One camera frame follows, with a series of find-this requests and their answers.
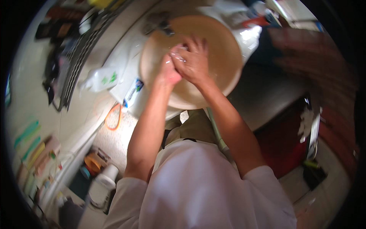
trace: toothpaste tube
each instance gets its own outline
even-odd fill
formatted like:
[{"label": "toothpaste tube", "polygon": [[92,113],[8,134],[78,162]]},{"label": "toothpaste tube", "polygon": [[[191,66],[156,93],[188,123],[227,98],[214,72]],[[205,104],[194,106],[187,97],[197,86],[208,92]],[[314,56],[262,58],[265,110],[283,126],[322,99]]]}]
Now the toothpaste tube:
[{"label": "toothpaste tube", "polygon": [[126,96],[123,99],[122,107],[124,110],[130,108],[136,100],[138,93],[141,91],[143,87],[143,82],[139,79],[135,80],[135,83],[131,85],[130,89],[128,90]]}]

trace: shirt sleeve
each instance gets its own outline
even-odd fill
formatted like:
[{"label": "shirt sleeve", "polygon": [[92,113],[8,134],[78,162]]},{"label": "shirt sleeve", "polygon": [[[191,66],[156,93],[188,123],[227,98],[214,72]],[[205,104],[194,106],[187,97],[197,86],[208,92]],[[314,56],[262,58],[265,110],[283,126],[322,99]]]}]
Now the shirt sleeve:
[{"label": "shirt sleeve", "polygon": [[243,180],[251,183],[253,199],[259,203],[258,211],[267,211],[267,217],[285,220],[287,224],[282,225],[282,228],[296,228],[293,206],[269,166],[252,169],[244,175]]},{"label": "shirt sleeve", "polygon": [[143,180],[132,177],[119,180],[103,228],[138,228],[141,205],[146,189],[147,183]]}]

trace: faucet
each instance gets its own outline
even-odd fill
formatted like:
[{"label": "faucet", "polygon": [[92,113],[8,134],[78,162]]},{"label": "faucet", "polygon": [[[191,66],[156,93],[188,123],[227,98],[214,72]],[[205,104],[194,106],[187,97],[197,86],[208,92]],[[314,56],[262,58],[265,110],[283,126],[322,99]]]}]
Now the faucet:
[{"label": "faucet", "polygon": [[160,13],[152,13],[147,17],[147,23],[143,28],[143,33],[148,35],[155,29],[162,31],[166,36],[171,37],[174,35],[174,31],[170,29],[168,23],[169,12],[163,11]]}]

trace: tiled floor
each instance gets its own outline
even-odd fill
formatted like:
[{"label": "tiled floor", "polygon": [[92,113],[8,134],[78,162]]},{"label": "tiled floor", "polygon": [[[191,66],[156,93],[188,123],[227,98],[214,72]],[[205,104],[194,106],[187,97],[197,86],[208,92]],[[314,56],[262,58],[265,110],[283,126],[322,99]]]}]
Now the tiled floor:
[{"label": "tiled floor", "polygon": [[[181,122],[188,114],[181,114]],[[115,112],[107,120],[108,125],[114,126],[118,120]],[[127,162],[127,147],[137,119],[130,114],[124,114],[119,129],[108,130],[103,126],[94,141],[94,145],[104,150],[112,159],[112,163],[120,169],[122,177]],[[294,205],[298,218],[298,228],[325,228],[342,205],[348,190],[350,180],[341,163],[321,140],[318,140],[317,161],[328,177],[314,190],[310,191],[303,179],[303,168],[297,167],[279,181]]]}]

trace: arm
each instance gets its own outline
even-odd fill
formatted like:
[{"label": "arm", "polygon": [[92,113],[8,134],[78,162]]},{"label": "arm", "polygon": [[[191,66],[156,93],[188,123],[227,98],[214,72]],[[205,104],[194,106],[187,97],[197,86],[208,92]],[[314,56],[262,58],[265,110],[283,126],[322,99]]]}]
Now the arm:
[{"label": "arm", "polygon": [[145,110],[132,133],[127,149],[124,177],[149,181],[156,155],[164,135],[165,114],[174,85],[181,80],[168,54],[163,57],[161,70],[154,80]]},{"label": "arm", "polygon": [[199,89],[211,107],[220,134],[243,177],[250,170],[266,164],[257,139],[209,77],[207,42],[196,36],[184,37],[184,40],[188,51],[178,49],[172,52],[173,63],[178,72]]}]

